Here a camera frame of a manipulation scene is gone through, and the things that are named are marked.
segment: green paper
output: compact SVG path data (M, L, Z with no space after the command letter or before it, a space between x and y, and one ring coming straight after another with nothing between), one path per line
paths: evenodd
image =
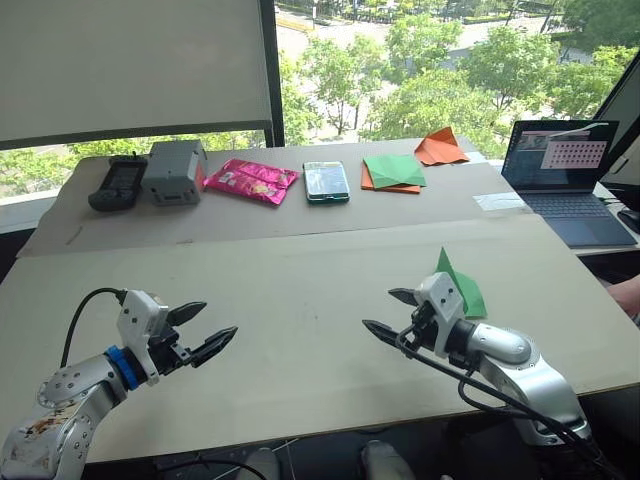
M426 187L420 164L413 155L378 155L365 157L374 188L404 183Z
M478 284L465 274L456 272L451 266L449 257L444 248L440 250L440 258L436 272L447 272L451 276L453 283L456 284L458 290L464 299L464 314L467 317L486 317L487 309L484 306L484 299Z

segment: laptop screen display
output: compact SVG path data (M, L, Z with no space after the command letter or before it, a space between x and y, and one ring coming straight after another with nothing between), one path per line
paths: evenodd
M617 122L516 122L502 175L516 190L593 189Z

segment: black cable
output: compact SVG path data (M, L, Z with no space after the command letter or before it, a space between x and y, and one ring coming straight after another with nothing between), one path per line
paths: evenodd
M91 300L93 297L101 293L113 293L116 296L116 298L118 298L120 303L122 303L126 290L117 290L115 288L110 288L110 287L98 288L97 290L90 292L86 297L82 299L82 301L80 302L80 305L78 305L78 308L76 309L76 313L73 314L73 318L71 319L71 324L69 325L69 329L67 330L67 338L64 341L64 350L62 350L62 360L60 360L60 368L64 368L67 366L67 359L69 358L69 349L71 348L71 340L73 339L73 332L76 329L76 324L78 323L78 319L80 318L80 314L82 313L82 310L87 305L87 303L89 303L89 300Z
M413 358L414 360L418 360L420 363L428 365L445 375L449 375L450 377L455 378L459 382L464 384L471 385L472 387L480 390L481 392L486 393L498 400L503 401L507 405L519 410L520 412L526 413L526 418L537 421L543 424L545 427L549 429L552 433L557 435L566 445L572 446L576 452L581 455L585 460L592 462L596 465L601 471L605 474L609 475L614 479L622 479L623 477L618 474L613 467L610 467L606 463L606 459L602 455L602 452L598 449L594 449L591 445L589 445L582 437L576 434L569 427L564 425L562 422L559 422L553 418L546 417L536 410L532 409L528 405L516 400L515 398L510 397L502 393L501 391L485 385L482 382L479 382L471 377L466 376L460 372L457 372L451 368L448 368L440 363L433 361L424 355L421 355L417 352L414 352L410 348L406 346L406 343L409 343L409 340L406 336L413 330L413 325L402 330L398 336L396 337L395 346L406 356Z
M178 465L171 465L170 467L159 468L158 469L158 473L164 473L164 472L168 472L170 470L177 470L179 468L190 467L192 465L208 465L208 464L211 464L211 465L232 465L234 467L243 468L243 469L253 473L260 480L267 480L267 478L264 475L262 475L258 470L256 470L253 467L250 467L249 465L246 465L244 463L234 462L233 460L206 460L204 458L203 459L199 459L199 460L191 460L190 462L179 463Z
M471 375L473 375L473 372L474 370L469 370L465 375L467 377L471 377ZM484 403L478 402L473 398L468 397L467 394L464 392L465 385L466 383L460 380L460 382L458 383L458 395L460 395L460 398L462 398L462 400L464 400L464 402L467 405L471 405L472 407L477 408L478 410L491 413L492 415L501 415L504 417L522 418L522 419L529 418L529 415L527 415L526 413L520 413L515 410L508 410L500 407L491 407L489 405L485 405Z

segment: black handheld device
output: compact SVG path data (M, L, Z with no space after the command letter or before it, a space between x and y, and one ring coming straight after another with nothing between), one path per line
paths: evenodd
M140 182L147 168L147 160L135 154L118 155L109 162L111 167L100 188L89 195L89 205L99 212L126 210L136 203Z

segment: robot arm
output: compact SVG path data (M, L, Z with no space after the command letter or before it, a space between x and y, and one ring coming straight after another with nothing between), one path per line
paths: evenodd
M424 347L439 357L448 358L456 367L469 372L478 370L496 390L559 422L570 429L575 438L579 437L597 451L586 416L567 380L542 358L528 336L466 320L463 298L449 274L436 273L415 290L398 288L389 293L416 308L411 315L411 325L400 333L382 323L364 320L365 326L377 338L405 354ZM407 337L410 334L413 335L411 340ZM450 371L446 367L439 369ZM556 462L555 467L565 471L589 465L575 455L573 448L565 445L563 438L540 421L524 414L514 417L522 439L539 457Z
M129 290L121 305L118 330L123 348L109 347L103 354L61 368L42 383L31 415L4 443L0 478L79 479L98 424L127 398L128 391L144 382L155 385L160 375L182 366L202 365L237 331L236 327L221 330L191 351L178 343L173 327L193 318L205 303L169 311L159 299Z

